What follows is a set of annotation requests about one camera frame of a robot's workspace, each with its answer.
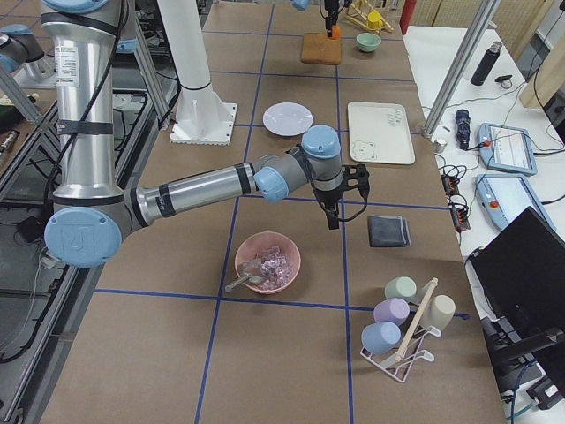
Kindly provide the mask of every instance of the black monitor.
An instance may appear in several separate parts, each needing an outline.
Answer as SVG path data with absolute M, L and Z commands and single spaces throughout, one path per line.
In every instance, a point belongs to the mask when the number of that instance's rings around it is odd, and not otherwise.
M 565 242 L 533 208 L 470 261 L 493 311 L 506 317 L 520 338 L 534 343 L 544 333 L 565 331 Z M 560 341 L 562 333 L 556 343 L 529 350 L 565 395 L 565 343 Z

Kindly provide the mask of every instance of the metal scoop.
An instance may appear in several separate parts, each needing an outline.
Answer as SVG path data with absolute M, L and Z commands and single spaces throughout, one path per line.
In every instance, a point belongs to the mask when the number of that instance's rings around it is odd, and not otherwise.
M 233 290 L 234 287 L 237 287 L 242 283 L 248 283 L 252 285 L 263 283 L 265 280 L 267 280 L 267 278 L 260 273 L 260 265 L 260 259 L 242 263 L 240 269 L 243 275 L 237 280 L 232 281 L 231 283 L 226 285 L 223 289 L 227 293 L 229 293 Z

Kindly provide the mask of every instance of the white tray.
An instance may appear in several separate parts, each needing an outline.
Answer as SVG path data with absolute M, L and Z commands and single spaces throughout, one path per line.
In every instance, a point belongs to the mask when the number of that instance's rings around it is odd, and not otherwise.
M 401 165 L 416 162 L 404 106 L 351 102 L 347 112 L 351 159 Z

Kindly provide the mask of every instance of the small green bowl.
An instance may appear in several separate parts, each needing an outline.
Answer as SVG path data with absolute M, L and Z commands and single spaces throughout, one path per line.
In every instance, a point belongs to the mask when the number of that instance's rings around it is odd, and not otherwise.
M 377 34 L 362 33 L 357 36 L 357 47 L 365 53 L 375 51 L 381 42 L 382 40 Z

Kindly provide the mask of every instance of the black bottle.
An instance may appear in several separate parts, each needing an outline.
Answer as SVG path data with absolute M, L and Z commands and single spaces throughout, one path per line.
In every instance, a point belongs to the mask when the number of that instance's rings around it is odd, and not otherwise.
M 475 86 L 483 85 L 486 77 L 488 77 L 488 74 L 493 69 L 498 56 L 501 55 L 501 48 L 501 42 L 494 42 L 491 48 L 485 52 L 480 64 L 478 64 L 477 70 L 473 74 L 473 78 L 471 78 L 471 84 Z

